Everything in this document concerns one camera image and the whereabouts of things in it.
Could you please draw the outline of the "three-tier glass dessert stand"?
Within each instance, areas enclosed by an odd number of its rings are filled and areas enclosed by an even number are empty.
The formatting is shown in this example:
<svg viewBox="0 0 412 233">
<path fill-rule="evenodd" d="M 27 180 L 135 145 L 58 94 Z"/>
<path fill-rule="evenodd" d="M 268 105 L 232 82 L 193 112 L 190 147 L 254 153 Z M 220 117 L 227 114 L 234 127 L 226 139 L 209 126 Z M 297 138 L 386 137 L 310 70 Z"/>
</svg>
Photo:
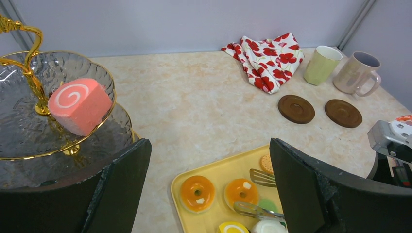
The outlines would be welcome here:
<svg viewBox="0 0 412 233">
<path fill-rule="evenodd" d="M 0 189 L 40 187 L 108 158 L 138 140 L 127 111 L 116 102 L 112 74 L 83 55 L 40 52 L 42 32 L 5 17 L 0 31 L 35 35 L 29 51 L 0 59 Z M 48 100 L 70 81 L 91 78 L 111 105 L 89 134 L 71 133 L 50 114 Z"/>
</svg>

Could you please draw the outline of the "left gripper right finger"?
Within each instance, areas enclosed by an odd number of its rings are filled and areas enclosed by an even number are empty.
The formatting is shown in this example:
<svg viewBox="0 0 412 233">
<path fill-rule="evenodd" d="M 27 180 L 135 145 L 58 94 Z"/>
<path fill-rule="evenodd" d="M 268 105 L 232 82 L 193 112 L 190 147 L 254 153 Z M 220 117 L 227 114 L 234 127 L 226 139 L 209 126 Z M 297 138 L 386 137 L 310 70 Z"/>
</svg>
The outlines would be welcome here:
<svg viewBox="0 0 412 233">
<path fill-rule="evenodd" d="M 359 177 L 278 138 L 270 156 L 289 232 L 411 232 L 411 188 Z"/>
</svg>

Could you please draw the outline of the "metal serving tongs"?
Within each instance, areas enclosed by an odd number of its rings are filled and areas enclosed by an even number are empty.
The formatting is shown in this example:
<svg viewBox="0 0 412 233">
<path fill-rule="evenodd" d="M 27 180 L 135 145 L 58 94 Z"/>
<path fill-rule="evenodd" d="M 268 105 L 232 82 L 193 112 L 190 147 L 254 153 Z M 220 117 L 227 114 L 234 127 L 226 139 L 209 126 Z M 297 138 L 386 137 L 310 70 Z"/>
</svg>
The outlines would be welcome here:
<svg viewBox="0 0 412 233">
<path fill-rule="evenodd" d="M 277 191 L 276 181 L 272 174 L 262 170 L 251 168 L 249 169 L 250 179 L 257 186 L 260 194 L 260 200 L 267 198 L 272 200 L 278 207 L 278 213 L 269 211 L 247 202 L 237 201 L 234 203 L 234 211 L 243 216 L 256 218 L 259 220 L 276 219 L 284 222 L 285 217 L 281 210 L 281 204 L 278 196 L 272 196 L 271 192 Z"/>
</svg>

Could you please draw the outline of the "green macaron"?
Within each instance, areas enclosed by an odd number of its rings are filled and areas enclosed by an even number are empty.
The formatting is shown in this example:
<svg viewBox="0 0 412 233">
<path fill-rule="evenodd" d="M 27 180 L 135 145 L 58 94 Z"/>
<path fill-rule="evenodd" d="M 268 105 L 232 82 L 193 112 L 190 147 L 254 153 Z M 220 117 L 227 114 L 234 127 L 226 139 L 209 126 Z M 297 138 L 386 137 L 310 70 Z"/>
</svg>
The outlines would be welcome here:
<svg viewBox="0 0 412 233">
<path fill-rule="evenodd" d="M 278 207 L 277 205 L 270 199 L 267 198 L 263 198 L 259 201 L 259 207 L 269 210 L 269 211 L 273 211 L 273 212 L 277 212 L 278 213 Z"/>
</svg>

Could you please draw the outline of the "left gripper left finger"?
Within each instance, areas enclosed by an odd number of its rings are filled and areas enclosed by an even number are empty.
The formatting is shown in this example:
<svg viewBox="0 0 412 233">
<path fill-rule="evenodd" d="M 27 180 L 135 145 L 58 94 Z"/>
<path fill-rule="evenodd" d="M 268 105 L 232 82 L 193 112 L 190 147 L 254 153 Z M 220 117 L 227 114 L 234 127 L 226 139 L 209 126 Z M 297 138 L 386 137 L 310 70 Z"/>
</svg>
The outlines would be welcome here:
<svg viewBox="0 0 412 233">
<path fill-rule="evenodd" d="M 48 185 L 2 190 L 1 232 L 131 232 L 151 152 L 143 138 Z"/>
</svg>

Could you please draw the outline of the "pink swirl roll cake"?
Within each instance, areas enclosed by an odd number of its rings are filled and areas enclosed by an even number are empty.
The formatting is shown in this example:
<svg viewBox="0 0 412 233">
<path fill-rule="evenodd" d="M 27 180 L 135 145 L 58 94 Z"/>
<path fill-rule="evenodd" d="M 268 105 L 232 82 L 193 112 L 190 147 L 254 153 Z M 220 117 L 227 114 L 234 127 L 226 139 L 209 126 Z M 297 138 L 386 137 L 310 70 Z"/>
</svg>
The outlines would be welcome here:
<svg viewBox="0 0 412 233">
<path fill-rule="evenodd" d="M 89 135 L 112 106 L 103 85 L 92 78 L 79 78 L 59 87 L 48 100 L 51 115 L 69 132 Z"/>
</svg>

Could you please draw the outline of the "orange glazed donut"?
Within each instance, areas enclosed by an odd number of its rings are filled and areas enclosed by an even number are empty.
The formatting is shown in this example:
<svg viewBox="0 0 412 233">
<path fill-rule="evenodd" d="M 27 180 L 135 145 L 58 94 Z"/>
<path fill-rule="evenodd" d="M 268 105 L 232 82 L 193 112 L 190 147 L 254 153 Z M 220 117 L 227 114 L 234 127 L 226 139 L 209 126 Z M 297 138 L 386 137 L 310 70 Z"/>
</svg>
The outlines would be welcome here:
<svg viewBox="0 0 412 233">
<path fill-rule="evenodd" d="M 224 189 L 224 199 L 227 206 L 234 211 L 234 203 L 237 201 L 258 205 L 260 194 L 255 184 L 245 178 L 230 181 Z"/>
<path fill-rule="evenodd" d="M 208 178 L 195 175 L 184 180 L 179 195 L 180 202 L 187 211 L 200 214 L 212 207 L 216 189 Z"/>
</svg>

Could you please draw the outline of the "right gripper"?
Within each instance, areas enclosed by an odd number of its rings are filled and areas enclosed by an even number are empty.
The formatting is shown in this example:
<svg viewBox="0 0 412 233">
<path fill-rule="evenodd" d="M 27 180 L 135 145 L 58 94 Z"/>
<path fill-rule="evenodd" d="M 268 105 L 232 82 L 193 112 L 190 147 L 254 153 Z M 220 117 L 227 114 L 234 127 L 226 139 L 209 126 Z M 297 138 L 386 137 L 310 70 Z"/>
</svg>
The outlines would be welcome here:
<svg viewBox="0 0 412 233">
<path fill-rule="evenodd" d="M 412 187 L 412 149 L 407 145 L 390 142 L 388 145 L 389 156 L 394 160 L 391 170 L 394 175 L 396 185 L 411 188 Z M 391 183 L 391 173 L 387 157 L 376 152 L 373 167 L 367 176 L 367 179 Z"/>
</svg>

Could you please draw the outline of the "white cream cupcake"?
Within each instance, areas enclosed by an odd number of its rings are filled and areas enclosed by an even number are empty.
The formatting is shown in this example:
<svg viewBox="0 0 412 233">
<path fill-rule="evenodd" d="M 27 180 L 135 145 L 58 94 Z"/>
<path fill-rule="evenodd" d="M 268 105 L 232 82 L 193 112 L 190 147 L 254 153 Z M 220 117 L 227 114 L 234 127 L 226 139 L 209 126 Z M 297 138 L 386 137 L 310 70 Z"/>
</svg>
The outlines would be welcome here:
<svg viewBox="0 0 412 233">
<path fill-rule="evenodd" d="M 252 233 L 288 233 L 287 229 L 276 220 L 261 220 L 251 229 Z"/>
</svg>

